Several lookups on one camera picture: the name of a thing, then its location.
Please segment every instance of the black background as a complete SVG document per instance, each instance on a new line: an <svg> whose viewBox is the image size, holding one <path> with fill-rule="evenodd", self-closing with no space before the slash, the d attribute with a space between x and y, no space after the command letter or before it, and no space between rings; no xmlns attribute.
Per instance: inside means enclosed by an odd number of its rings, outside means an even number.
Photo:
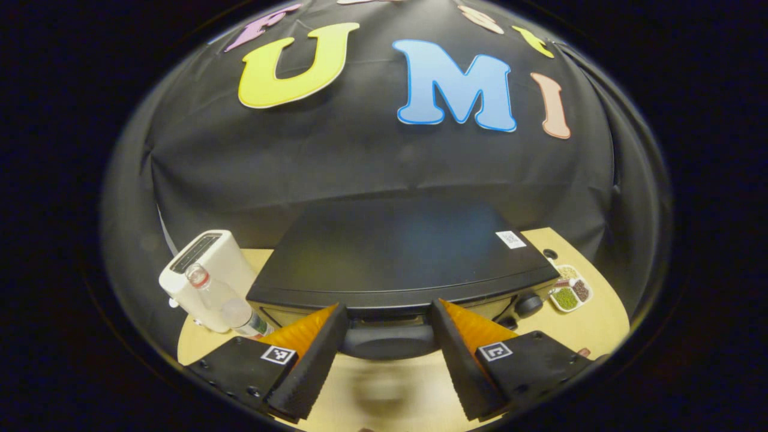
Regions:
<svg viewBox="0 0 768 432"><path fill-rule="evenodd" d="M606 365L599 384L518 428L757 429L766 419L757 406L765 392L756 322L765 284L757 277L766 151L756 78L765 75L758 18L766 8L602 3L539 3L554 16L515 5L571 35L656 131L676 192L669 289L663 310L649 317L656 325L641 328L651 343L633 344ZM10 115L0 184L10 240L3 280L11 313L3 324L11 337L3 342L12 414L2 424L260 429L187 383L128 325L102 273L97 236L101 176L122 125L177 58L235 19L205 26L235 4L5 6L4 27L13 32L3 38ZM236 15L269 6L246 3ZM620 371L622 364L629 366Z"/></svg>

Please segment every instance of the barcode sticker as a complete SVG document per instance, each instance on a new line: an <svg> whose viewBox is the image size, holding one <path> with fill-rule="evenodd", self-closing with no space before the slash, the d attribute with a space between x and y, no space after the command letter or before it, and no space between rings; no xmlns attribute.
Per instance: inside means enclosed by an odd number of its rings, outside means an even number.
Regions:
<svg viewBox="0 0 768 432"><path fill-rule="evenodd" d="M520 237L516 236L512 231L499 231L496 233L496 235L498 235L498 237L501 238L501 240L504 241L504 243L506 243L507 247L510 249L525 247L523 240L520 240Z"/></svg>

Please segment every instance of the yellow letter u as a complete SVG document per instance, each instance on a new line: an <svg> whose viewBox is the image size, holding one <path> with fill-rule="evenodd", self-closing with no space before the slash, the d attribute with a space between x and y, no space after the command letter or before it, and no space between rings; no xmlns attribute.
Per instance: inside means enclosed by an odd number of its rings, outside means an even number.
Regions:
<svg viewBox="0 0 768 432"><path fill-rule="evenodd" d="M356 22L344 22L312 30L308 36L317 38L315 61L308 71L292 78L277 79L275 68L280 53L293 43L293 38L280 39L249 52L243 57L245 68L237 90L240 101L251 108L269 108L319 91L344 69L347 37L358 28L360 24Z"/></svg>

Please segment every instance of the white plate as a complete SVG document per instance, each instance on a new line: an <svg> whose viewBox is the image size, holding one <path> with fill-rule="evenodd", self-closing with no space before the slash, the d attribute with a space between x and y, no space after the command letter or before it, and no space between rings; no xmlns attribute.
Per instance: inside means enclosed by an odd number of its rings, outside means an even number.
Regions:
<svg viewBox="0 0 768 432"><path fill-rule="evenodd" d="M576 284L577 281L582 281L584 283L584 288L586 288L587 292L589 293L589 295L587 296L587 299L584 300L584 301L581 301L581 299L579 299L579 297L578 297L578 294L576 294L576 291L573 290L573 286ZM554 295L556 293L558 293L560 290L570 290L571 293L574 295L574 297L576 297L576 306L574 306L571 309L565 309L562 306L560 306L558 301L555 300L555 298L554 298ZM579 277L578 279L569 279L567 287L557 287L557 288L553 288L552 290L550 290L549 299L552 300L552 304L554 304L554 306L557 309L559 309L560 311L563 311L563 312L573 312L573 311L577 310L578 308L584 306L584 304L587 303L589 300L592 300L593 296L594 296L594 293L592 291L592 287L589 286L589 284L587 283L587 281L583 277Z"/></svg>
<svg viewBox="0 0 768 432"><path fill-rule="evenodd" d="M561 268L570 269L576 274L576 277L571 277L571 279L584 279L583 277L581 277L581 273L579 273L578 270L576 270L576 268L572 265L568 265L568 264L556 265L554 266L554 268L558 269L558 271L560 271Z"/></svg>

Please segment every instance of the grain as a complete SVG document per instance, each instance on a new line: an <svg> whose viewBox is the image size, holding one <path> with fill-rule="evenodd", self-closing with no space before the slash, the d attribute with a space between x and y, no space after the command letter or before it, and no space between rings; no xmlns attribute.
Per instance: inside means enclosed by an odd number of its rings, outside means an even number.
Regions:
<svg viewBox="0 0 768 432"><path fill-rule="evenodd" d="M575 279L578 277L576 270L571 267L560 266L558 267L558 271L560 272L560 277L563 279Z"/></svg>

